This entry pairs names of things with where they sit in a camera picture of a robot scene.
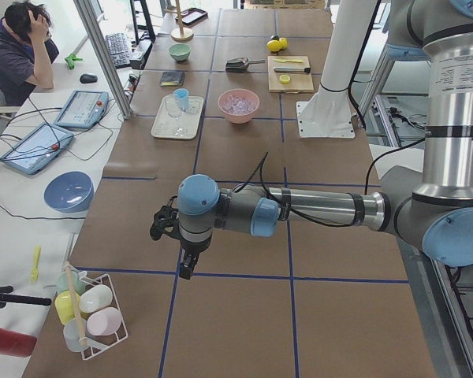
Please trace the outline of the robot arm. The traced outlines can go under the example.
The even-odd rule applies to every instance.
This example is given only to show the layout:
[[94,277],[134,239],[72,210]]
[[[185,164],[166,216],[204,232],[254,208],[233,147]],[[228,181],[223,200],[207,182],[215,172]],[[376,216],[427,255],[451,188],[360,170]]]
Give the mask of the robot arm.
[[422,171],[395,166],[381,191],[361,195],[247,182],[225,189],[209,176],[189,176],[150,229],[154,240],[180,243],[182,278],[192,277],[214,229],[269,237],[288,220],[365,226],[444,265],[473,265],[473,1],[392,2],[387,51],[396,60],[431,64]]

